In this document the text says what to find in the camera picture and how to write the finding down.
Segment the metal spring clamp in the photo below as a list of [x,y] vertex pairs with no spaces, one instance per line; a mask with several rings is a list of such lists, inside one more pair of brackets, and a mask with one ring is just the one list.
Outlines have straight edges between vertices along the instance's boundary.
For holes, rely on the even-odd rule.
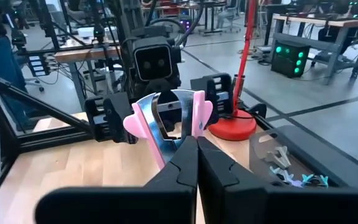
[[181,137],[168,136],[158,115],[157,102],[161,93],[152,93],[132,104],[134,114],[124,119],[125,129],[138,138],[148,140],[150,150],[160,169],[169,162],[187,136],[203,135],[213,105],[205,101],[204,91],[171,90],[181,105]]

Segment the workbench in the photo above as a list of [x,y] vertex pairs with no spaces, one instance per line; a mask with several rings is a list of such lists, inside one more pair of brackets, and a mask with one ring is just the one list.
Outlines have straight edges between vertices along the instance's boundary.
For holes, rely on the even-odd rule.
[[[97,41],[92,41],[92,39],[84,39],[79,36],[76,36],[78,39],[82,40],[86,44],[97,44]],[[113,43],[113,41],[109,40],[107,37],[104,39],[104,43]],[[68,48],[68,47],[81,47],[82,45],[78,43],[76,40],[68,39],[61,48]],[[106,47],[107,53],[110,58],[117,58],[117,49],[119,50],[120,47],[113,47],[109,46]],[[86,66],[89,70],[89,77],[91,79],[92,88],[93,91],[96,92],[96,80],[95,75],[93,73],[92,69],[92,60],[105,60],[106,57],[103,52],[103,48],[93,48],[93,49],[81,49],[81,50],[69,50],[69,51],[63,51],[63,52],[57,52],[55,54],[56,61],[60,64],[66,63],[68,64],[68,68],[70,70],[70,75],[73,79],[74,87],[76,94],[78,96],[78,100],[81,105],[81,109],[85,111],[84,109],[84,103],[85,103],[85,94],[81,79],[83,79],[82,74],[79,71],[79,68],[77,67],[76,63],[80,62],[81,66],[86,63]]]
[[[326,70],[327,81],[326,84],[329,85],[334,80],[337,70],[342,70],[346,68],[353,68],[351,78],[357,78],[358,76],[358,58],[355,62],[347,61],[340,62],[338,56],[343,46],[343,42],[347,37],[349,28],[358,27],[358,19],[349,19],[346,21],[329,21],[329,26],[340,27],[339,34],[336,38],[335,43],[323,42],[318,40],[312,40],[303,38],[303,31],[305,29],[305,24],[315,24],[317,26],[324,26],[326,21],[324,19],[315,19],[310,17],[287,17],[281,16],[278,14],[273,15],[273,19],[276,20],[275,31],[273,35],[272,51],[270,52],[270,60],[272,60],[275,44],[277,41],[290,41],[298,44],[309,45],[311,48],[322,50],[323,52],[331,52],[332,54],[327,58],[327,61],[318,60],[320,63],[326,63],[328,68]],[[297,36],[290,34],[283,34],[284,23],[288,22],[300,22],[299,30]]]
[[[86,113],[74,116],[87,120]],[[64,126],[67,124],[55,118],[46,118],[39,121],[34,132]],[[225,141],[209,131],[204,136],[249,168],[248,140]],[[144,140],[132,145],[89,140],[20,154],[0,187],[0,224],[33,224],[38,200],[51,190],[68,186],[143,186],[158,172]],[[196,223],[205,223],[200,195]]]

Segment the red lamp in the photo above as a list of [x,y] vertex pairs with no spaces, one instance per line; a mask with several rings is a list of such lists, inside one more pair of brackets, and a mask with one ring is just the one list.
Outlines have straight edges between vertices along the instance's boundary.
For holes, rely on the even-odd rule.
[[[249,1],[249,10],[247,18],[248,24],[254,24],[255,4],[256,0]],[[244,76],[244,71],[246,69],[250,40],[252,38],[253,31],[253,25],[247,26],[246,44],[244,45],[244,50],[242,51],[240,69],[236,85],[234,87],[233,114],[230,118],[220,118],[216,124],[212,124],[208,128],[208,130],[213,135],[221,139],[230,141],[243,141],[249,139],[249,137],[256,131],[256,120],[249,113],[237,109],[237,101],[241,92],[242,79]]]

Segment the red lamp base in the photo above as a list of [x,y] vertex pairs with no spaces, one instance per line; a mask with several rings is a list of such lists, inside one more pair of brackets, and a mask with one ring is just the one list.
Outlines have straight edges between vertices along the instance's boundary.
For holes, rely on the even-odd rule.
[[237,110],[234,114],[234,118],[219,119],[216,124],[210,125],[208,130],[216,137],[229,141],[249,139],[256,132],[256,120],[249,113],[242,110]]

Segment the black box with green lights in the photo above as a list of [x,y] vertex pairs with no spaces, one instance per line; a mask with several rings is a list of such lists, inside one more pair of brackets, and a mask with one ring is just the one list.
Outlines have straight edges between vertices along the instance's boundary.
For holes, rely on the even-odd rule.
[[272,71],[288,78],[301,77],[305,71],[310,46],[289,41],[277,41],[272,59]]

